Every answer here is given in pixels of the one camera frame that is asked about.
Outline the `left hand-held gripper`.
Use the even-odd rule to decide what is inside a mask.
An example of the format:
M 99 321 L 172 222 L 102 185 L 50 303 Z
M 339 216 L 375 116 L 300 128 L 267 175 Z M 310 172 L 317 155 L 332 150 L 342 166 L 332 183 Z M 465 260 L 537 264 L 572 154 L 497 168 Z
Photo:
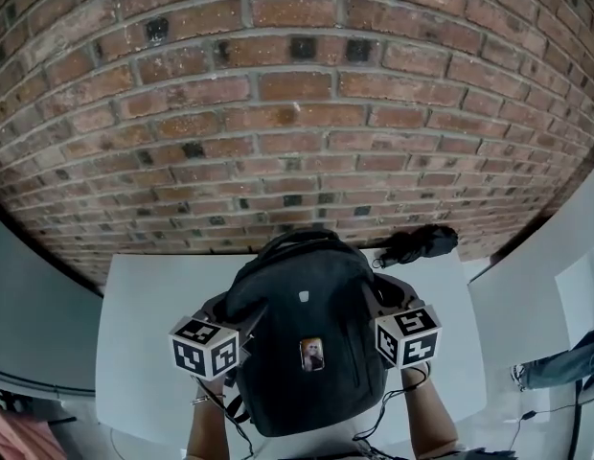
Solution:
M 207 381 L 241 366 L 251 356 L 248 347 L 267 307 L 266 301 L 260 301 L 230 316 L 224 293 L 208 300 L 194 315 L 182 317 L 171 329 L 174 365 Z

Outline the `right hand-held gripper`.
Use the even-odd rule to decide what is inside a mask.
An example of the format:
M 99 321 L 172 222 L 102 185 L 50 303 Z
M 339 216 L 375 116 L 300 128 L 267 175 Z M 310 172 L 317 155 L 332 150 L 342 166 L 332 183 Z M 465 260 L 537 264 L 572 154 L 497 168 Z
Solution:
M 373 316 L 377 351 L 398 369 L 427 363 L 437 355 L 442 333 L 437 313 L 404 281 L 374 276 L 373 284 L 364 283 L 364 297 Z

